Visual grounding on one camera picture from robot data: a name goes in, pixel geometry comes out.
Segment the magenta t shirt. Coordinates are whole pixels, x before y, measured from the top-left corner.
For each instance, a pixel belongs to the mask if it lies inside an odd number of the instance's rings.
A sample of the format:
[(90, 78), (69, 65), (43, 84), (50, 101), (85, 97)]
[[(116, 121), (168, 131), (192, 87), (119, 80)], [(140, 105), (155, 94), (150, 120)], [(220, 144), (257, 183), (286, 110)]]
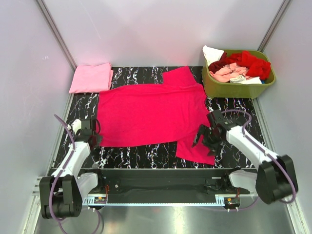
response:
[(206, 94), (189, 67), (163, 73), (162, 84), (124, 85), (99, 94), (101, 147), (136, 147), (177, 142), (176, 156), (214, 164), (209, 149), (193, 140), (209, 126)]

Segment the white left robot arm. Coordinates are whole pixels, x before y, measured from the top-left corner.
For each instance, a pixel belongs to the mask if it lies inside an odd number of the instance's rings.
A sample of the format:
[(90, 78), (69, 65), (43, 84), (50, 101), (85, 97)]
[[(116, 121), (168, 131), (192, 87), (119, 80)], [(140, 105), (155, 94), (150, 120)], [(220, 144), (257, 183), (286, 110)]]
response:
[(105, 188), (104, 179), (96, 173), (79, 175), (85, 159), (101, 141), (101, 136), (92, 129), (78, 130), (69, 152), (51, 176), (39, 182), (41, 216), (44, 219), (61, 221), (80, 215), (83, 199), (89, 192), (100, 193)]

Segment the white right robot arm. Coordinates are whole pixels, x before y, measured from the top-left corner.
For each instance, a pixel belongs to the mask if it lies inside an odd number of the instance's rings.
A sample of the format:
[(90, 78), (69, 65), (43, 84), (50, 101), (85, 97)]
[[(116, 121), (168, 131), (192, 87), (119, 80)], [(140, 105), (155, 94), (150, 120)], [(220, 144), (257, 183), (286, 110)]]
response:
[(221, 181), (226, 193), (238, 188), (256, 193), (266, 204), (275, 201), (286, 203), (286, 197), (293, 202), (298, 191), (292, 159), (269, 150), (255, 140), (244, 128), (237, 124), (228, 127), (221, 124), (210, 128), (203, 124), (194, 138), (192, 146), (198, 143), (206, 146), (214, 154), (225, 142), (236, 147), (255, 167), (256, 172), (233, 169)]

